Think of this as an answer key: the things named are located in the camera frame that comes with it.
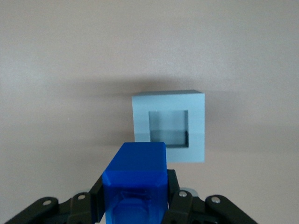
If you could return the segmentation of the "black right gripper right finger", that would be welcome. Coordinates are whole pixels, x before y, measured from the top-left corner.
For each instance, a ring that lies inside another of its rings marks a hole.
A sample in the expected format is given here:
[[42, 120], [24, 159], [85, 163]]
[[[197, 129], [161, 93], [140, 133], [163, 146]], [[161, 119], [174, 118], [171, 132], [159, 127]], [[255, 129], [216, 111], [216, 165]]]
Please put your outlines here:
[[176, 171], [168, 172], [168, 203], [163, 224], [255, 224], [256, 221], [222, 195], [204, 201], [180, 188]]

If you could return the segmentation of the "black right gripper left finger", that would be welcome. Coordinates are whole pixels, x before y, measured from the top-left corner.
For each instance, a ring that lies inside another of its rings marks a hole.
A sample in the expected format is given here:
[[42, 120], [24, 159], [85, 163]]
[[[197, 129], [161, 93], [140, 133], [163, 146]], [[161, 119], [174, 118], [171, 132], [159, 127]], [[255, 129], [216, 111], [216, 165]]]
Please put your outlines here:
[[7, 224], [95, 224], [105, 213], [104, 188], [100, 177], [88, 192], [79, 192], [60, 203], [43, 197], [30, 204]]

